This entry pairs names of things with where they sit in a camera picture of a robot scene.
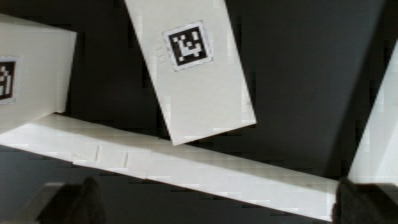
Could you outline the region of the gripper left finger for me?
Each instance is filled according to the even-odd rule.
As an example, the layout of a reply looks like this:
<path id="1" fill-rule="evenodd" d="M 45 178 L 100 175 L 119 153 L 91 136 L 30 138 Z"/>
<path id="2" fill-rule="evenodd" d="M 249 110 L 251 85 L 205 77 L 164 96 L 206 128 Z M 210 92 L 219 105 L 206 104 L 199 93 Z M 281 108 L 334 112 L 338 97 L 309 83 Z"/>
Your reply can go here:
<path id="1" fill-rule="evenodd" d="M 50 182 L 7 224 L 107 224 L 98 182 Z"/>

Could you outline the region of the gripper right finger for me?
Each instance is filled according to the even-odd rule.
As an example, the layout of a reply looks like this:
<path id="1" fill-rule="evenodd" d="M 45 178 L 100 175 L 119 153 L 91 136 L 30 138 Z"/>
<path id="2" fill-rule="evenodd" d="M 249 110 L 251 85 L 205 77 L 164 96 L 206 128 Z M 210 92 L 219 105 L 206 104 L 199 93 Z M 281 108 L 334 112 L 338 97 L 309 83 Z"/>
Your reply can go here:
<path id="1" fill-rule="evenodd" d="M 398 186 L 340 181 L 332 224 L 398 224 Z"/>

